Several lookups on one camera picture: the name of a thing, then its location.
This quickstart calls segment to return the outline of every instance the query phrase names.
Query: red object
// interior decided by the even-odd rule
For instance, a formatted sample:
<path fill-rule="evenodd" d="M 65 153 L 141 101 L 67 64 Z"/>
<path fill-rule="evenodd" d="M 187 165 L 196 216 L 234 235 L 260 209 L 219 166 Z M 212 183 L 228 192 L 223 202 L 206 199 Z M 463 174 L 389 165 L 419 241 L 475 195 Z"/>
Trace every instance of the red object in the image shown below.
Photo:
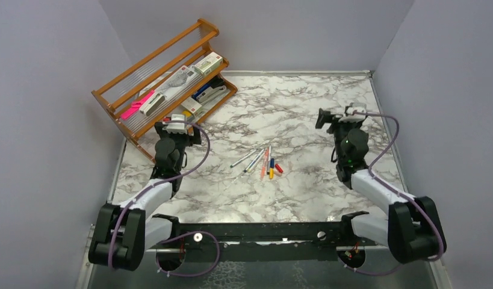
<path fill-rule="evenodd" d="M 274 167 L 276 168 L 276 170 L 277 170 L 278 172 L 280 172 L 280 173 L 283 173 L 283 172 L 284 172 L 284 170 L 282 170 L 282 167 L 281 167 L 280 165 L 275 164 L 275 165 L 274 165 Z"/>

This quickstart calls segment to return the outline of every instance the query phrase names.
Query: purple cable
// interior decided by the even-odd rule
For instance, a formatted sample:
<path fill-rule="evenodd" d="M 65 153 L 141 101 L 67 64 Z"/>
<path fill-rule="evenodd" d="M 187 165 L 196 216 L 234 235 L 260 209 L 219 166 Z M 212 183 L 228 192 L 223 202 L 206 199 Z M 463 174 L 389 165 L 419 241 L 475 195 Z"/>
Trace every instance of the purple cable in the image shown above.
<path fill-rule="evenodd" d="M 166 273 L 168 275 L 172 275 L 172 276 L 177 276 L 177 277 L 198 277 L 198 276 L 202 276 L 204 274 L 207 274 L 209 273 L 210 271 L 212 271 L 214 268 L 216 268 L 216 266 L 218 265 L 218 262 L 220 261 L 220 243 L 218 242 L 218 239 L 216 239 L 215 236 L 213 236 L 211 233 L 209 232 L 205 232 L 205 231 L 193 231 L 193 232 L 188 232 L 188 233 L 185 233 L 185 234 L 182 234 L 180 236 L 177 236 L 175 238 L 171 238 L 171 239 L 168 239 L 168 240 L 164 240 L 162 242 L 160 242 L 161 244 L 166 244 L 166 243 L 169 243 L 169 242 L 173 242 L 173 241 L 176 241 L 180 238 L 184 238 L 184 237 L 187 237 L 189 235 L 194 235 L 194 234 L 197 234 L 197 233 L 200 233 L 200 234 L 204 234 L 204 235 L 207 235 L 209 237 L 212 238 L 212 240 L 214 241 L 214 244 L 216 244 L 216 259 L 214 260 L 214 263 L 207 269 L 205 269 L 204 271 L 200 272 L 200 273 L 195 273 L 195 274 L 181 274 L 181 273 L 171 273 L 171 272 L 168 272 L 168 271 L 165 271 L 161 268 L 161 265 L 160 263 L 158 262 L 158 259 L 156 259 L 156 265 L 158 266 L 159 268 L 159 272 L 163 272 L 163 273 Z"/>
<path fill-rule="evenodd" d="M 209 156 L 209 152 L 211 151 L 211 141 L 209 140 L 209 137 L 207 136 L 207 133 L 205 133 L 205 131 L 199 125 L 197 125 L 195 123 L 184 122 L 182 120 L 171 120 L 171 121 L 166 122 L 166 123 L 184 123 L 186 125 L 191 125 L 191 126 L 197 128 L 203 134 L 203 136 L 205 137 L 205 140 L 207 141 L 207 150 L 206 150 L 205 155 L 203 156 L 202 160 L 194 168 L 192 168 L 191 170 L 189 170 L 189 171 L 187 171 L 187 172 L 185 172 L 185 173 L 183 173 L 181 175 L 174 176 L 174 177 L 168 178 L 168 179 L 163 179 L 163 180 L 161 180 L 159 182 L 155 182 L 150 187 L 144 188 L 138 194 L 138 196 L 136 197 L 136 199 L 141 198 L 150 189 L 152 189 L 152 188 L 154 188 L 154 187 L 156 187 L 158 185 L 164 184 L 166 182 L 171 182 L 171 181 L 176 180 L 176 179 L 180 179 L 183 176 L 187 176 L 187 175 L 193 173 L 195 170 L 197 170 L 203 164 L 203 162 L 207 159 L 207 156 Z M 115 228 L 113 230 L 113 234 L 111 235 L 110 249 L 108 251 L 108 267 L 110 267 L 112 269 L 113 269 L 113 253 L 114 253 L 113 251 L 115 250 L 115 240 L 117 239 L 117 233 L 119 232 L 120 223 L 122 223 L 122 219 L 124 219 L 124 215 L 126 214 L 126 212 L 129 209 L 129 207 L 131 207 L 134 204 L 134 202 L 135 202 L 135 200 L 130 201 L 124 207 L 124 209 L 122 209 L 122 211 L 120 212 L 119 218 L 117 219 L 117 223 L 115 224 Z"/>
<path fill-rule="evenodd" d="M 409 203 L 411 203 L 411 205 L 413 205 L 417 209 L 417 211 L 422 215 L 422 217 L 425 219 L 425 221 L 429 224 L 430 228 L 432 229 L 432 232 L 438 238 L 438 247 L 439 247 L 438 254 L 437 254 L 436 257 L 429 258 L 427 260 L 428 261 L 437 261 L 437 260 L 439 260 L 443 256 L 443 253 L 444 253 L 443 239 L 441 238 L 441 234 L 439 233 L 438 228 L 436 228 L 436 225 L 434 225 L 434 223 L 431 221 L 430 217 L 424 212 L 424 210 L 413 199 L 411 199 L 410 197 L 406 196 L 404 194 L 404 192 L 401 192 L 401 191 L 398 191 L 398 190 L 394 189 L 391 185 L 389 185 L 383 179 L 381 179 L 378 176 L 376 176 L 374 174 L 374 172 L 372 171 L 372 167 L 374 166 L 374 164 L 377 161 L 379 161 L 379 159 L 381 159 L 381 157 L 385 153 L 387 153 L 389 151 L 389 149 L 392 147 L 392 145 L 395 143 L 395 139 L 397 139 L 398 131 L 399 131 L 399 128 L 400 128 L 400 124 L 398 123 L 398 120 L 395 117 L 393 117 L 393 116 L 388 116 L 386 114 L 380 114 L 380 113 L 360 113 L 358 111 L 354 111 L 353 114 L 359 114 L 359 115 L 362 115 L 362 116 L 384 117 L 384 118 L 391 119 L 391 120 L 395 121 L 395 134 L 393 135 L 393 138 L 388 143 L 388 145 L 386 146 L 386 148 L 368 166 L 368 173 L 370 174 L 370 176 L 373 179 L 375 179 L 378 183 L 380 183 L 381 185 L 383 185 L 383 187 L 389 189 L 391 192 L 399 195 L 404 200 L 406 200 Z M 362 271 L 362 270 L 359 270 L 359 269 L 351 268 L 351 267 L 347 266 L 345 263 L 344 263 L 344 266 L 347 269 L 352 270 L 352 271 L 354 271 L 356 273 L 360 273 L 360 274 L 368 275 L 368 276 L 386 276 L 386 275 L 392 274 L 392 273 L 398 271 L 400 268 L 402 268 L 402 265 L 399 264 L 399 265 L 395 266 L 393 269 L 391 269 L 391 270 L 389 270 L 387 272 L 373 273 L 373 272 L 365 272 L 365 271 Z"/>

